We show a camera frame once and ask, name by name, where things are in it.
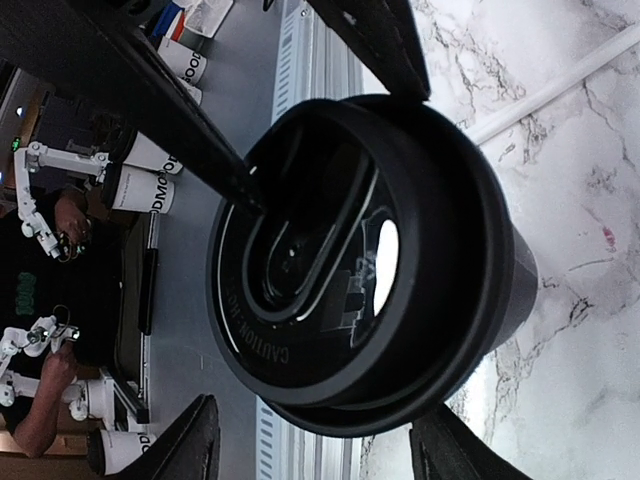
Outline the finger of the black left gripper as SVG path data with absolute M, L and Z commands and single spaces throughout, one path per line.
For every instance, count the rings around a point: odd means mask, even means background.
M 224 198 L 264 212 L 242 157 L 123 9 L 109 1 L 4 1 L 1 56 L 123 116 Z
M 393 95 L 427 100 L 426 61 L 406 0 L 310 0 L 309 4 Z

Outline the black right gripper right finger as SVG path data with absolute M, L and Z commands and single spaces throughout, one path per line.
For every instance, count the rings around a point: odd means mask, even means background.
M 445 404 L 414 421 L 409 440 L 415 479 L 525 480 Z

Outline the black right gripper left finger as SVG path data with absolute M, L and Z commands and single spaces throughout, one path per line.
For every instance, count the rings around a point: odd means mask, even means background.
M 209 480 L 219 474 L 221 433 L 213 395 L 201 394 L 155 443 L 117 474 L 120 480 Z

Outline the black paper coffee cup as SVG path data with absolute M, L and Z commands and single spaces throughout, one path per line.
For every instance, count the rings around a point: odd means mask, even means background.
M 538 291 L 534 255 L 513 223 L 507 271 L 497 282 L 481 290 L 480 305 L 473 312 L 462 339 L 455 343 L 454 364 L 440 400 L 448 400 L 470 378 L 483 358 L 515 334 L 530 317 Z

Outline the black plastic cup lid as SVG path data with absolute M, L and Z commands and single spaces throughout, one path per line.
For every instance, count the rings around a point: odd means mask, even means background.
M 512 223 L 497 177 L 475 144 L 423 102 L 390 95 L 346 99 L 341 119 L 372 163 L 373 191 L 346 265 L 366 302 L 354 324 L 352 358 L 336 384 L 304 407 L 332 437 L 374 435 L 443 403 L 455 343 L 480 305 L 481 290 L 507 271 Z M 261 172 L 277 159 L 262 141 L 248 160 L 269 207 L 251 215 L 224 202 L 209 247 L 211 329 L 236 378 L 253 394 L 240 352 L 248 319 L 243 298 L 250 230 L 276 206 Z

